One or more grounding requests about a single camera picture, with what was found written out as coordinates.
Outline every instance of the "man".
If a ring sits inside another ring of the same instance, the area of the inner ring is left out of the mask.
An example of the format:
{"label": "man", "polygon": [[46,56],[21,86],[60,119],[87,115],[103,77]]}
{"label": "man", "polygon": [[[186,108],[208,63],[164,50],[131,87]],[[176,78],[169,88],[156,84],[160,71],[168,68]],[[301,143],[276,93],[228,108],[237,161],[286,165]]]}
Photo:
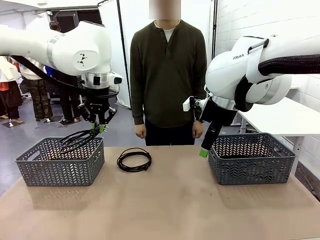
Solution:
{"label": "man", "polygon": [[180,20],[181,0],[150,6],[157,20],[135,33],[130,50],[134,131],[147,146],[194,145],[204,131],[201,112],[183,112],[183,102],[206,97],[204,36]]}

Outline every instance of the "camouflage pants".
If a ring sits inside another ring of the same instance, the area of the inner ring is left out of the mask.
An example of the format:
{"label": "camouflage pants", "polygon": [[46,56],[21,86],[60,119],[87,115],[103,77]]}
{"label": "camouflage pants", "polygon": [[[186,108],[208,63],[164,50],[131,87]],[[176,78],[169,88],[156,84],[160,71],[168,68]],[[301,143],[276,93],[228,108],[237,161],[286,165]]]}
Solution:
{"label": "camouflage pants", "polygon": [[25,81],[25,85],[29,89],[29,92],[33,101],[34,116],[36,119],[51,118],[53,116],[51,104],[48,99],[45,80],[29,80],[22,77]]}

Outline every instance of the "hand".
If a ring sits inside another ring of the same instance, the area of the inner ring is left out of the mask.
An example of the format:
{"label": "hand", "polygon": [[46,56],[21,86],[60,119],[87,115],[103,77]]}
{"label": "hand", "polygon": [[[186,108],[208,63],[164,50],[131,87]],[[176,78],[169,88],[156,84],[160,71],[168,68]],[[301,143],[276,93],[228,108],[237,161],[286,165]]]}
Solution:
{"label": "hand", "polygon": [[145,139],[147,136],[147,129],[144,124],[141,125],[135,125],[134,126],[134,133],[137,135],[137,137],[141,139]]}
{"label": "hand", "polygon": [[195,139],[199,139],[203,132],[204,132],[204,125],[201,122],[195,120],[192,127],[192,136]]}

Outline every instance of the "gray plastic basket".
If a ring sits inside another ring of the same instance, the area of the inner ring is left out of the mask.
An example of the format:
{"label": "gray plastic basket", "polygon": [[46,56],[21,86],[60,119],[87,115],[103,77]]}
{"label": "gray plastic basket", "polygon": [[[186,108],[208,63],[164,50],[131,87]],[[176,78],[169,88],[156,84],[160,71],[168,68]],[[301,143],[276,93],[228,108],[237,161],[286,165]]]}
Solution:
{"label": "gray plastic basket", "polygon": [[62,137],[48,137],[15,161],[27,186],[90,186],[105,163],[103,137],[60,154]]}
{"label": "gray plastic basket", "polygon": [[219,135],[209,164],[220,185],[284,184],[296,155],[268,133]]}

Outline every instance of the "tan table surface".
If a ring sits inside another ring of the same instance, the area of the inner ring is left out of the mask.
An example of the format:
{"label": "tan table surface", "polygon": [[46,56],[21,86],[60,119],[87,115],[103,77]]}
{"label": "tan table surface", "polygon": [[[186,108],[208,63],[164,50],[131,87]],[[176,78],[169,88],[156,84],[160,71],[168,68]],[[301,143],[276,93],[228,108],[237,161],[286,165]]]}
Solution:
{"label": "tan table surface", "polygon": [[105,148],[90,187],[26,187],[21,178],[0,198],[0,240],[320,237],[320,203],[296,178],[220,186],[199,146],[146,147],[152,166],[126,173],[116,163],[124,149]]}

